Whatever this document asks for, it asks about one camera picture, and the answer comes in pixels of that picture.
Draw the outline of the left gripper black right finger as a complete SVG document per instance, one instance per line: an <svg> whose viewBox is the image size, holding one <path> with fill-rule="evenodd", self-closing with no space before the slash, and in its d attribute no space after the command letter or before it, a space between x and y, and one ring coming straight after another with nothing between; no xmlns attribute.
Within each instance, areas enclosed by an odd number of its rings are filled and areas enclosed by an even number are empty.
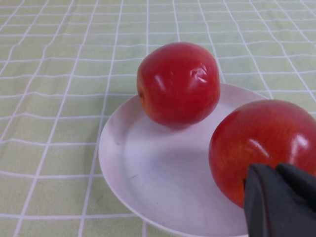
<svg viewBox="0 0 316 237"><path fill-rule="evenodd" d="M276 166L278 175L311 211L316 211L316 177L289 163Z"/></svg>

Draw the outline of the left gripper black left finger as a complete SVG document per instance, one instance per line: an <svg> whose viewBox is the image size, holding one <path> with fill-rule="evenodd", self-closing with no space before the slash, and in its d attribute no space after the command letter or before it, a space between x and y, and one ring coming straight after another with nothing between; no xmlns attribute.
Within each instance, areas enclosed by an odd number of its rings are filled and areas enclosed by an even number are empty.
<svg viewBox="0 0 316 237"><path fill-rule="evenodd" d="M244 186L243 209L250 237L316 235L316 212L292 192L276 168L250 165Z"/></svg>

